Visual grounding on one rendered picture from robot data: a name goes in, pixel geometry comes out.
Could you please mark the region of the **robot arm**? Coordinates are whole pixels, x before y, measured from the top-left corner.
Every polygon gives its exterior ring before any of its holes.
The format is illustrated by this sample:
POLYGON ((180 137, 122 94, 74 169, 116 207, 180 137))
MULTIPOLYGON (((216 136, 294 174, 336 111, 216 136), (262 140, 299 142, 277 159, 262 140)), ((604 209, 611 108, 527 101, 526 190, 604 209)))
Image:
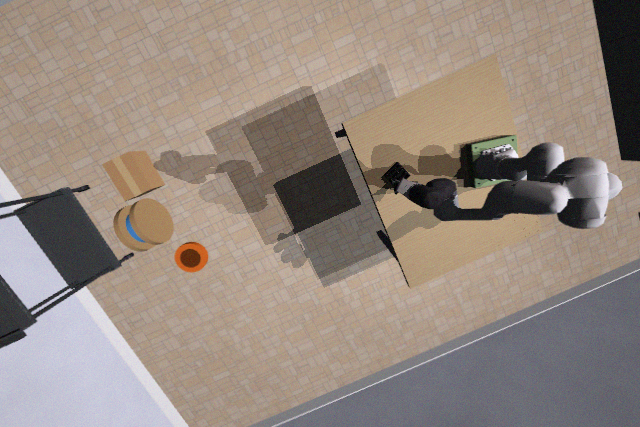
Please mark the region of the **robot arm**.
POLYGON ((499 220, 511 213, 557 213, 561 223, 573 228, 602 225, 608 200, 622 190, 620 179, 609 173, 606 163, 599 159, 577 157, 563 161, 563 147, 556 143, 541 143, 522 158, 509 144, 483 150, 476 164, 478 175, 492 181, 512 181, 496 184, 482 208, 461 209, 456 183, 447 178, 433 179, 426 185, 402 178, 396 191, 423 208, 433 209, 440 221, 499 220))

